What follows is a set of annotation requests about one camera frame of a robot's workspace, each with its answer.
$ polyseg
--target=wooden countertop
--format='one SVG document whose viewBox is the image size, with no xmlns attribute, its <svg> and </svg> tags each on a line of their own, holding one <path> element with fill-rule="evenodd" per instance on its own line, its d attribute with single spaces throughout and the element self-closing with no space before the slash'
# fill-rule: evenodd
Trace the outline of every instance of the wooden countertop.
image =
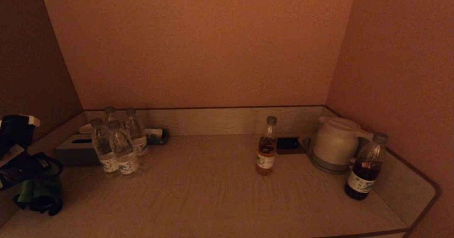
<svg viewBox="0 0 454 238">
<path fill-rule="evenodd" d="M 0 236 L 327 237 L 407 228 L 374 191 L 350 199 L 347 175 L 323 173 L 305 154 L 277 155 L 271 175 L 257 174 L 256 144 L 256 135 L 175 136 L 151 147 L 135 180 L 67 167 L 62 211 L 18 211 Z"/>
</svg>

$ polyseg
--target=electric kettle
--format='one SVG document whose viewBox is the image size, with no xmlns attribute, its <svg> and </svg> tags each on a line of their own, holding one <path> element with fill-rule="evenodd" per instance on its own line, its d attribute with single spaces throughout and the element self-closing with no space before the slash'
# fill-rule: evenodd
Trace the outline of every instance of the electric kettle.
<svg viewBox="0 0 454 238">
<path fill-rule="evenodd" d="M 344 118 L 320 117 L 321 125 L 309 152 L 315 167 L 331 174 L 343 174 L 358 148 L 358 138 L 371 140 L 373 134 Z"/>
</svg>

